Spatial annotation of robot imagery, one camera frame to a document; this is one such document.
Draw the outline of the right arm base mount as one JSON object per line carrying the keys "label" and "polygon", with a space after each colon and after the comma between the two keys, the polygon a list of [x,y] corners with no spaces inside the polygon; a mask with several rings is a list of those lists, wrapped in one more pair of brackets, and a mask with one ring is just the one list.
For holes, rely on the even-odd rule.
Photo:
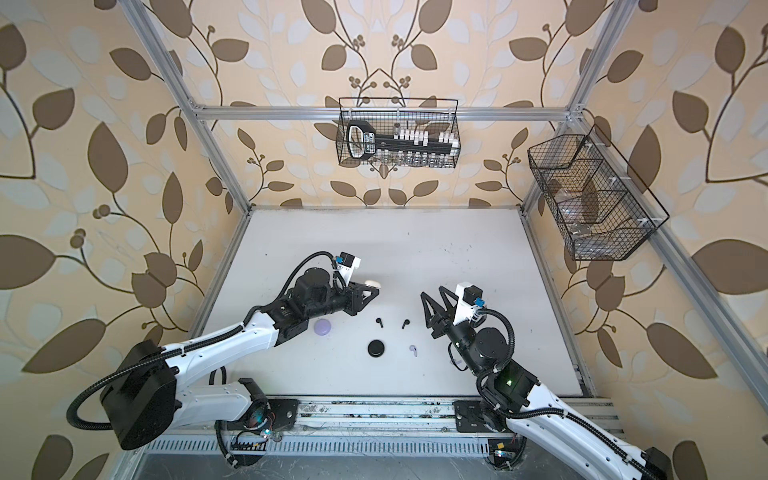
{"label": "right arm base mount", "polygon": [[479,400],[457,400],[453,408],[459,433],[490,434],[487,460],[494,469],[511,471],[522,461],[527,439],[510,430],[503,416]]}

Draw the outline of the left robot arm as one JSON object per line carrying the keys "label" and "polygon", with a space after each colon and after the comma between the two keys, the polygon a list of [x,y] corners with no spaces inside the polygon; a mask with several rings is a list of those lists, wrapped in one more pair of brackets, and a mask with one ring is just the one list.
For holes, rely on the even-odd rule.
{"label": "left robot arm", "polygon": [[252,307],[244,319],[192,340],[158,346],[136,344],[120,367],[78,394],[68,424],[84,431],[112,431],[120,447],[143,447],[167,430],[207,422],[255,428],[267,416],[266,396],[251,378],[222,385],[200,379],[250,354],[280,346],[304,333],[311,320],[343,312],[355,316],[378,297],[380,284],[353,281],[358,257],[323,257],[330,269],[302,261],[277,297]]}

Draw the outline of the black round charging case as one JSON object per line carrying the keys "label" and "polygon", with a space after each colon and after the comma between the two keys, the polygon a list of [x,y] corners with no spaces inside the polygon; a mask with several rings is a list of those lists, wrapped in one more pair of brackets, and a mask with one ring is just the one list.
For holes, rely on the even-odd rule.
{"label": "black round charging case", "polygon": [[385,353],[385,344],[381,340],[372,340],[367,346],[367,353],[372,358],[379,358]]}

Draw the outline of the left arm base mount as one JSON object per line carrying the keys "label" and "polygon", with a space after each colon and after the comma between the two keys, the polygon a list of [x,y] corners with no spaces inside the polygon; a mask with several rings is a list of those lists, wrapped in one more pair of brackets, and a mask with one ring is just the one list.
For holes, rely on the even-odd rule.
{"label": "left arm base mount", "polygon": [[241,420],[217,420],[216,443],[227,464],[240,469],[258,463],[270,443],[280,441],[294,427],[298,407],[297,399],[259,400]]}

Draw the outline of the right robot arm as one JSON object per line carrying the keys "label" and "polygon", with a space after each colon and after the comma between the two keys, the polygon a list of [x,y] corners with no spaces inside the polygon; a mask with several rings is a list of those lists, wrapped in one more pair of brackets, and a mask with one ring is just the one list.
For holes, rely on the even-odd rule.
{"label": "right robot arm", "polygon": [[433,338],[450,341],[475,376],[485,413],[496,424],[533,441],[585,479],[670,479],[670,458],[619,439],[554,394],[513,359],[515,331],[510,320],[487,306],[483,291],[460,283],[439,288],[441,299],[420,294],[425,325]]}

